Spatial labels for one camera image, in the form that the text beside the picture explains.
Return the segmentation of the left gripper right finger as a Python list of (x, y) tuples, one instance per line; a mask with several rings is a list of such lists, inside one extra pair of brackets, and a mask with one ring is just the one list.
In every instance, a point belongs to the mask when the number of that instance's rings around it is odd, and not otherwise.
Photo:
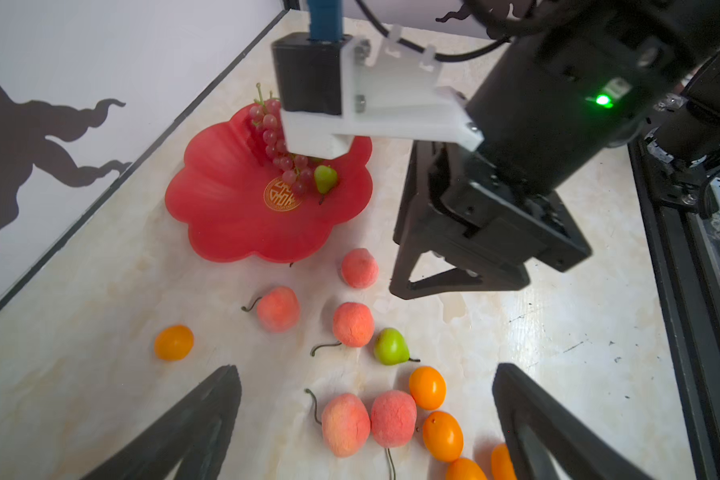
[(512, 363), (498, 365), (492, 392), (515, 475), (556, 479), (646, 479), (532, 378)]

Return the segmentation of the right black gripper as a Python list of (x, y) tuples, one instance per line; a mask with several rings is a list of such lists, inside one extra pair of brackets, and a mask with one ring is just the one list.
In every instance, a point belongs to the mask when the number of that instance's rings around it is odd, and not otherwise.
[[(457, 144), (414, 142), (393, 235), (389, 291), (403, 300), (441, 293), (519, 291), (530, 259), (566, 272), (592, 249), (556, 193), (532, 196)], [(420, 257), (451, 269), (413, 281)]]

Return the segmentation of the red flower-shaped fruit bowl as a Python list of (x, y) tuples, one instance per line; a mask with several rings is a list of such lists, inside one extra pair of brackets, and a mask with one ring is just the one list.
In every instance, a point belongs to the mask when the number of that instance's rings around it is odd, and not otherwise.
[(347, 154), (328, 161), (338, 184), (327, 196), (316, 190), (295, 196), (266, 155), (249, 109), (244, 106), (189, 142), (184, 166), (166, 190), (166, 208), (187, 224), (191, 247), (206, 260), (303, 260), (325, 244), (335, 226), (368, 205), (373, 183), (366, 164), (372, 142), (357, 137)]

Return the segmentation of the purple fake grape bunch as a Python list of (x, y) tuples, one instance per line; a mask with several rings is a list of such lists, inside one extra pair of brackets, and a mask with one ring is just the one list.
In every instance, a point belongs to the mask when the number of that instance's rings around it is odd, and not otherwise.
[(280, 179), (294, 195), (302, 196), (315, 186), (314, 169), (307, 156), (291, 153), (285, 139), (281, 101), (272, 91), (264, 94), (256, 84), (257, 96), (248, 109), (248, 121), (255, 139), (262, 145), (265, 159), (280, 172)]

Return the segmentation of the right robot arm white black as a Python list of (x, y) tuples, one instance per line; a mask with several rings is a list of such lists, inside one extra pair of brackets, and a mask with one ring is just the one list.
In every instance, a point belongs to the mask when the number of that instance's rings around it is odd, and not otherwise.
[(511, 44), (466, 105), (482, 141), (413, 145), (390, 282), (402, 299), (516, 291), (531, 259), (586, 260), (557, 188), (720, 48), (720, 1), (544, 1), (520, 20), (469, 9)]

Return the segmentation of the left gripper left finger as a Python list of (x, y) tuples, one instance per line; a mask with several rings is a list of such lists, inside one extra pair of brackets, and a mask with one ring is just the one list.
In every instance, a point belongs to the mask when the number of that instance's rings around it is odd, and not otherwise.
[(87, 479), (216, 479), (242, 397), (234, 365), (218, 368)]

